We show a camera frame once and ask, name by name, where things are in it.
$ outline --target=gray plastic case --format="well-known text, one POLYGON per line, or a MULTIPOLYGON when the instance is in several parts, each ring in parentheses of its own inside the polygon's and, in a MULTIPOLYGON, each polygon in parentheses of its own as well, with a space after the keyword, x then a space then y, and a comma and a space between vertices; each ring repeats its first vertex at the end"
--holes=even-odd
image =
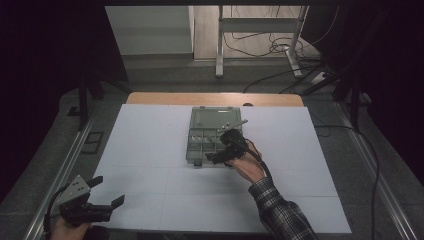
MULTIPOLYGON (((225 148, 219 140, 223 133, 218 133, 217 130, 238 121, 241 121, 240 108, 193 107, 187 140, 187 162, 194 166, 212 164, 205 153, 215 153, 225 148)), ((242 132, 241 126, 235 129, 242 132)))

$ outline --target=plaid shirt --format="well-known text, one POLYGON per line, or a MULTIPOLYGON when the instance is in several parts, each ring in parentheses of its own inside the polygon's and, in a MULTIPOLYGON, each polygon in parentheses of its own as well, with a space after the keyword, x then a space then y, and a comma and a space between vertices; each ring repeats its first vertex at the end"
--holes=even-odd
POLYGON ((299 206, 284 200, 267 177, 249 188, 256 201, 259 217, 265 228, 276 239, 317 239, 299 206))

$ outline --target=hand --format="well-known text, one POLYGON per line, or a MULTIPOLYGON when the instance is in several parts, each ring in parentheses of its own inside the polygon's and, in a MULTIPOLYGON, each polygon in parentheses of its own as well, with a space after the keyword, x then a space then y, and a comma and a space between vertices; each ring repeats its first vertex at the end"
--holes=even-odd
POLYGON ((83 223, 78 227, 74 227, 67 223, 65 219, 59 217, 56 220, 51 240, 82 240, 85 232, 90 228, 91 223, 83 223))
MULTIPOLYGON (((256 150, 253 143, 247 143, 250 150, 262 158, 262 154, 256 150)), ((241 158, 229 160, 227 164, 233 166, 237 172, 252 184, 265 177, 265 173, 258 161, 250 153, 246 152, 241 158)))

